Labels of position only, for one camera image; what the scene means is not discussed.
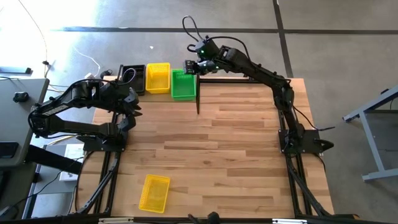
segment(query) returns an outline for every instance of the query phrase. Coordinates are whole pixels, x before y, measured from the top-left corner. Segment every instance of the black floor line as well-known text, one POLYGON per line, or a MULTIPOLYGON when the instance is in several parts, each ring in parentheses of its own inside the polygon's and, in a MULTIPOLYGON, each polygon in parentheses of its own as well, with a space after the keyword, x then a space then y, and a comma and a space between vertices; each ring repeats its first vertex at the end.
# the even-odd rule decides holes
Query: black floor line
MULTIPOLYGON (((199 28, 199 32, 213 33, 245 33, 245 34, 276 34, 277 29, 246 29, 246 28, 199 28)), ((50 29, 57 32, 185 32, 183 28, 139 28, 139 27, 61 27, 50 29)))
POLYGON ((290 63, 289 52, 287 50, 286 36, 285 36, 285 32, 284 32, 284 25, 282 23, 282 16, 280 14, 278 0, 272 0, 272 2, 274 3, 276 24, 278 26, 280 48, 282 49, 282 56, 284 58, 286 76, 288 78, 293 78, 292 64, 290 63))
MULTIPOLYGON (((140 28, 140 27, 60 27, 54 32, 184 32, 182 28, 140 28)), ((244 33, 244 34, 352 34, 352 35, 398 35, 398 30, 333 30, 333 29, 252 29, 252 28, 199 28, 200 32, 244 33)))
POLYGON ((351 34, 351 35, 397 35, 398 30, 312 30, 284 29, 285 34, 351 34))

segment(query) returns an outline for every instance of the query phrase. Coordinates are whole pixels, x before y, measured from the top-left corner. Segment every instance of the yellow basket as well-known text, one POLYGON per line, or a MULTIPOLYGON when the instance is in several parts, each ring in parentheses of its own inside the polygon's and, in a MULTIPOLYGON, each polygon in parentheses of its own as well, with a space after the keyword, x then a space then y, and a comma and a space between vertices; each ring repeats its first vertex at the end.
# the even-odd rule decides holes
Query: yellow basket
POLYGON ((148 174, 142 189, 139 209, 164 213, 167 193, 169 192, 170 178, 148 174))
POLYGON ((152 94, 170 91, 169 63, 149 63, 147 65, 145 89, 152 94))

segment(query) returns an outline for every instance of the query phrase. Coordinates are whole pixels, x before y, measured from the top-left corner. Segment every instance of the black basket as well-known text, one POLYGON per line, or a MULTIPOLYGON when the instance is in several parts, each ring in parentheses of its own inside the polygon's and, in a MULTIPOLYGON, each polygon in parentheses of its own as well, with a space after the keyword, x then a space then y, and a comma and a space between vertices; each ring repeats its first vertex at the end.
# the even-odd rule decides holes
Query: black basket
POLYGON ((137 75, 130 83, 130 86, 139 96, 145 95, 145 65, 122 65, 122 82, 128 82, 134 74, 134 71, 130 70, 123 76, 124 72, 129 68, 133 68, 137 72, 137 75))

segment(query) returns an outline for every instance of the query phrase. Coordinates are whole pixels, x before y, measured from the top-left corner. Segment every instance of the desk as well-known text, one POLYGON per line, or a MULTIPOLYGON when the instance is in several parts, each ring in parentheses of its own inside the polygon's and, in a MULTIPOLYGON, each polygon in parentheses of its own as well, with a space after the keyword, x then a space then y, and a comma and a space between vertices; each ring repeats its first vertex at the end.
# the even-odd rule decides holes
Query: desk
MULTIPOLYGON (((312 119, 304 80, 294 78, 291 85, 295 106, 312 119)), ((202 83, 199 115, 195 102, 146 94, 139 103, 143 115, 137 117, 122 153, 112 216, 206 217, 212 211, 223 218, 294 216, 285 157, 279 152, 279 117, 269 87, 202 83), (147 174, 171 178, 164 214, 138 209, 147 174)), ((97 109, 93 122, 110 122, 111 117, 97 109)), ((103 156, 95 152, 86 162, 78 189, 80 206, 98 185, 103 156)), ((319 158, 302 157, 309 189, 333 213, 319 158)))
MULTIPOLYGON (((0 159, 0 169, 9 173, 9 179, 3 183, 5 188, 0 195, 0 209, 13 205, 28 196, 36 163, 22 164, 32 139, 32 130, 28 125, 27 117, 35 103, 43 102, 49 82, 46 78, 0 81, 0 141, 12 141, 19 144, 14 157, 0 159), (29 99, 23 103, 13 102, 15 92, 21 91, 28 92, 29 99)), ((17 207, 19 213, 16 218, 20 219, 25 204, 20 203, 17 207)))

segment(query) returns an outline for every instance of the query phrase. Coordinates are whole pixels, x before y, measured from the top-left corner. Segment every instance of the green basket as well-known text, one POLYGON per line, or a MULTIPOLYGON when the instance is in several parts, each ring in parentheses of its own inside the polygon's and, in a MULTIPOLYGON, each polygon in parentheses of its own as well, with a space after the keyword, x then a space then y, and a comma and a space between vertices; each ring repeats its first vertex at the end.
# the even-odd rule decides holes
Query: green basket
POLYGON ((184 74, 182 69, 172 70, 172 98, 176 101, 194 100, 197 95, 195 76, 184 74))

